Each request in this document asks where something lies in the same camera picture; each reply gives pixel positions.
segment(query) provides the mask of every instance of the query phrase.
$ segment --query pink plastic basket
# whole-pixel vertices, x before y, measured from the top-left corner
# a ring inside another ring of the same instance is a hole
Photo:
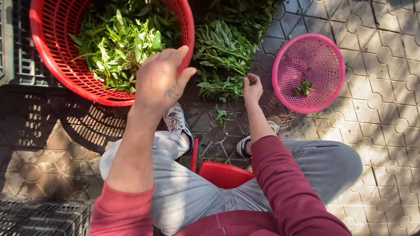
[[[341,91],[345,78],[343,55],[329,38],[303,34],[279,50],[272,76],[274,92],[285,107],[297,113],[315,113],[329,106]],[[296,96],[293,91],[303,79],[312,82],[315,89],[308,97]]]

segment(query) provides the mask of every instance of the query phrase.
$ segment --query red plastic stool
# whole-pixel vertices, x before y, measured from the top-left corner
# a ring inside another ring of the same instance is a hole
[[[195,139],[190,166],[190,170],[194,173],[197,168],[197,153],[198,139]],[[221,189],[234,189],[255,178],[254,173],[247,170],[211,161],[202,163],[198,175]]]

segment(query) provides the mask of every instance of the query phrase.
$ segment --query sweatshirt sleeve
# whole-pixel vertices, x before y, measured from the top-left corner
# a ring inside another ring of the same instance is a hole
[[[130,194],[118,192],[104,182],[102,195],[93,208],[90,236],[153,235],[153,186],[146,192]]]
[[[251,152],[255,177],[281,235],[351,235],[343,222],[327,212],[280,138],[263,137],[251,145]]]

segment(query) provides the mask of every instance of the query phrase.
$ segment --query red plastic basket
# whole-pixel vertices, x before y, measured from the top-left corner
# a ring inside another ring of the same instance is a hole
[[[310,91],[308,97],[294,94],[293,88],[300,86],[302,79],[313,83],[315,91]],[[294,112],[308,114],[327,108],[339,95],[344,79],[345,64],[340,49],[320,34],[303,34],[291,39],[274,61],[274,92]]]
[[[181,45],[189,51],[178,69],[188,67],[194,50],[194,20],[187,0],[161,0],[180,16]],[[91,101],[108,106],[131,106],[135,94],[104,89],[94,79],[84,60],[71,61],[79,55],[74,41],[68,36],[80,33],[91,0],[32,0],[29,13],[32,37],[42,60],[54,76],[66,87]]]

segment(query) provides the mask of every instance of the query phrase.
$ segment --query sweatshirt cuff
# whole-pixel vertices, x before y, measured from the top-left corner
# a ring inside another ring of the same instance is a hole
[[[147,205],[152,200],[153,187],[142,193],[123,193],[116,191],[108,186],[106,180],[102,189],[100,201],[102,210],[108,213],[121,213],[127,210],[139,208]]]
[[[279,137],[274,135],[264,136],[251,144],[252,164],[257,166],[269,153],[279,153],[281,151],[288,152],[289,150]]]

